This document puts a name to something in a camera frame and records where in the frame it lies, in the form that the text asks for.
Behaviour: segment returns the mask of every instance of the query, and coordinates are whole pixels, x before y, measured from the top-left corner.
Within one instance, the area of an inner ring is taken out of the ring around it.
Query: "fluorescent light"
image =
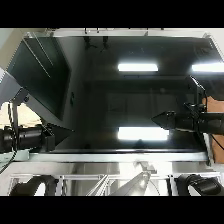
[[[224,72],[224,63],[192,65],[194,72]]]
[[[121,72],[147,72],[158,71],[156,64],[119,64],[118,70]]]
[[[166,141],[168,135],[168,130],[159,127],[120,127],[118,131],[120,140]]]

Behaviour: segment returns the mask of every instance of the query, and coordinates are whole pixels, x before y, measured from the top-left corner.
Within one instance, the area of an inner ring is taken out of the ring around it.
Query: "reflective surface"
[[[167,110],[184,111],[183,103],[193,103],[194,98],[185,82],[189,75],[197,78],[208,95],[224,100],[224,72],[220,70],[223,62],[211,39],[95,36],[54,40],[71,69],[69,88],[74,92],[73,119],[69,125],[76,133],[63,148],[67,146],[80,153],[96,152],[96,149],[104,152],[205,150],[194,133],[170,131],[166,141],[130,141],[118,139],[118,130],[119,127],[156,127],[151,117]],[[219,70],[212,70],[214,63],[221,64]],[[118,69],[119,64],[126,67]],[[208,68],[205,66],[200,71],[197,65],[201,64],[210,65],[209,70],[205,71]]]

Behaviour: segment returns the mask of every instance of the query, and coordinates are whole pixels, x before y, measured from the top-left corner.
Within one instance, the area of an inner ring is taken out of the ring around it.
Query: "beige wall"
[[[3,42],[0,46],[0,67],[3,69],[7,68],[24,33],[43,32],[45,29],[46,28],[0,28],[0,41],[1,43]]]

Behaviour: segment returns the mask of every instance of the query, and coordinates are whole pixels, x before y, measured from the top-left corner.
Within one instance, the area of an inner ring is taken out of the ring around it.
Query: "rectangular white light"
[[[192,65],[194,72],[224,72],[224,63]]]
[[[118,139],[120,140],[146,140],[146,141],[166,141],[169,130],[159,127],[120,127]]]
[[[156,72],[158,67],[156,64],[119,64],[118,70],[120,72]]]

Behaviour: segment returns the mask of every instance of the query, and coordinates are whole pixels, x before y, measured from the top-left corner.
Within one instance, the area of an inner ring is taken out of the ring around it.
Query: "metal frame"
[[[170,175],[159,175],[159,174],[150,174],[150,180],[169,180],[171,186],[172,196],[178,196],[175,178],[178,178],[183,173],[175,173]],[[194,173],[196,175],[200,175],[202,177],[217,177],[220,184],[224,184],[222,176],[219,172],[204,172],[204,173]],[[12,188],[19,182],[20,179],[32,178],[33,174],[13,174],[11,175],[11,181],[8,189],[8,195],[10,194]],[[63,188],[65,186],[66,180],[98,180],[96,185],[90,189],[90,191],[86,194],[86,196],[108,196],[110,195],[110,187],[115,180],[131,180],[133,176],[122,176],[119,174],[72,174],[72,175],[52,175],[55,179],[58,179],[58,184],[56,187],[55,196],[63,195]]]
[[[157,31],[157,30],[74,30],[68,29],[67,31],[45,31],[43,33],[28,32],[24,35],[24,38],[37,38],[37,37],[72,37],[72,36],[165,36],[165,37],[195,37],[195,38],[211,38],[211,36],[203,31]],[[21,88],[17,81],[7,72],[0,69],[0,105],[3,102],[7,102],[15,96]],[[59,126],[63,126],[63,122],[54,116],[49,110],[47,110],[40,102],[38,102],[31,95],[28,96],[29,101],[26,103],[30,109],[35,111],[39,116],[45,118],[47,121]],[[21,160],[27,160],[31,162],[37,161],[52,161],[52,162],[136,162],[136,161],[208,161],[213,164],[213,154],[207,140],[208,155],[206,152],[200,153],[127,153],[127,154],[35,154],[21,152],[25,156]],[[3,154],[4,159],[0,162],[6,162],[9,159],[8,153]]]

